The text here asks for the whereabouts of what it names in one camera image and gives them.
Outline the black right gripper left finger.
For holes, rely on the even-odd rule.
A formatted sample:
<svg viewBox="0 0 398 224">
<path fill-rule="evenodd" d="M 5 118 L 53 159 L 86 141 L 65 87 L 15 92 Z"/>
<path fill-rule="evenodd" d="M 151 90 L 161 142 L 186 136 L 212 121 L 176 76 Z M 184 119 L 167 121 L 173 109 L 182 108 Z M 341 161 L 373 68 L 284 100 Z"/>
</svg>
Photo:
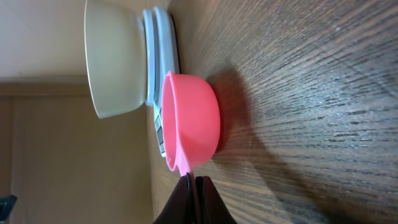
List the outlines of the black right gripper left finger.
<svg viewBox="0 0 398 224">
<path fill-rule="evenodd" d="M 186 173 L 177 182 L 165 207 L 153 224 L 192 224 L 194 221 L 192 178 Z"/>
</svg>

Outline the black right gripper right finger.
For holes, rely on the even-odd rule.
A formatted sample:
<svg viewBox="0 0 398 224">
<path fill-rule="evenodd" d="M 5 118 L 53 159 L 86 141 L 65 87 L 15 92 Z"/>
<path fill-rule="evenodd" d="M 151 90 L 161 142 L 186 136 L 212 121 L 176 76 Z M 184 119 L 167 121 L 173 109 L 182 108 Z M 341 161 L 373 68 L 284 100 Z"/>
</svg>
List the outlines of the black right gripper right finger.
<svg viewBox="0 0 398 224">
<path fill-rule="evenodd" d="M 210 177 L 196 177 L 195 181 L 201 211 L 201 222 L 204 224 L 237 224 Z"/>
</svg>

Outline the pink measuring scoop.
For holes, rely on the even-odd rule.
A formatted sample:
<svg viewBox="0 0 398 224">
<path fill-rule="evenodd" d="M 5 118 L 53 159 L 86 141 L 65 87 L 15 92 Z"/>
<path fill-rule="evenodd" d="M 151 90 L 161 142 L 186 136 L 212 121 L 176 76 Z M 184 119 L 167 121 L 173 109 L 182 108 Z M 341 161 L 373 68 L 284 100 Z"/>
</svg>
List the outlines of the pink measuring scoop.
<svg viewBox="0 0 398 224">
<path fill-rule="evenodd" d="M 169 72 L 162 90 L 162 131 L 166 162 L 181 176 L 208 162 L 220 140 L 220 110 L 202 78 Z"/>
</svg>

